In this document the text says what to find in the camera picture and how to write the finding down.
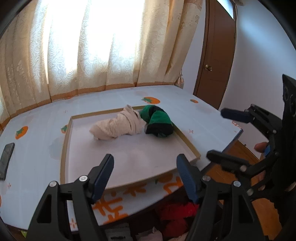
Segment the brown wooden door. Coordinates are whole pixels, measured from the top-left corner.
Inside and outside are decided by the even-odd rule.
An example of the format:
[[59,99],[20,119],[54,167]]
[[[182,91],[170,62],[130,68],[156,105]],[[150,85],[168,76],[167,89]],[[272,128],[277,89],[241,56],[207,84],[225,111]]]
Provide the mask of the brown wooden door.
[[203,49],[194,94],[218,109],[232,66],[236,27],[235,21],[217,0],[208,0],[207,7],[206,47]]

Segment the curtain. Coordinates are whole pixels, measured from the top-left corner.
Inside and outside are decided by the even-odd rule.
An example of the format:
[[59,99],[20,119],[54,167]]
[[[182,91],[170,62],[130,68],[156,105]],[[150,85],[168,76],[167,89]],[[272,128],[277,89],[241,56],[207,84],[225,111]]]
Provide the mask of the curtain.
[[31,1],[0,39],[0,130],[58,99],[174,84],[202,1]]

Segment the wall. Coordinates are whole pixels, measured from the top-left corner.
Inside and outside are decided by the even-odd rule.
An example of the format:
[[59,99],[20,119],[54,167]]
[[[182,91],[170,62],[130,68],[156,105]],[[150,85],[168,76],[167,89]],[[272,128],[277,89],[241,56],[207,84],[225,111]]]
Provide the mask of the wall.
[[184,90],[193,94],[194,86],[196,83],[196,77],[198,68],[200,65],[200,57],[202,55],[202,45],[205,33],[205,0],[202,3],[202,10],[200,13],[200,19],[198,21],[193,40],[191,42],[189,51],[187,53],[185,62],[182,67],[182,73],[184,78]]
[[[296,78],[296,50],[276,18],[257,0],[238,6],[237,44],[229,83],[220,109],[244,110],[252,103],[282,118],[282,74]],[[265,137],[240,123],[240,141],[257,156],[254,145]]]

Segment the white tray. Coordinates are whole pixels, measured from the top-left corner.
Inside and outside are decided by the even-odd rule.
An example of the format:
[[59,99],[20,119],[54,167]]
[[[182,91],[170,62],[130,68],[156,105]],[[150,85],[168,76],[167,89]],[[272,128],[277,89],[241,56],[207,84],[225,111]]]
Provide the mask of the white tray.
[[[143,106],[133,107],[140,110]],[[100,164],[110,153],[114,169],[106,189],[114,189],[156,178],[176,169],[176,158],[185,154],[189,161],[200,153],[184,134],[174,126],[174,133],[166,138],[145,134],[123,135],[112,141],[98,140],[89,132],[98,120],[113,118],[122,109],[72,116],[63,146],[60,182],[70,183]]]

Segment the curtain fold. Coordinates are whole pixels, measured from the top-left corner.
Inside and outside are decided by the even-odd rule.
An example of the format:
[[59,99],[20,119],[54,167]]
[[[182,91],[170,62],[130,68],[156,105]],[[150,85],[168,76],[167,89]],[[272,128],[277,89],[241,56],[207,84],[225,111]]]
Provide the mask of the curtain fold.
[[58,99],[173,85],[202,1],[31,1],[0,39],[0,130]]

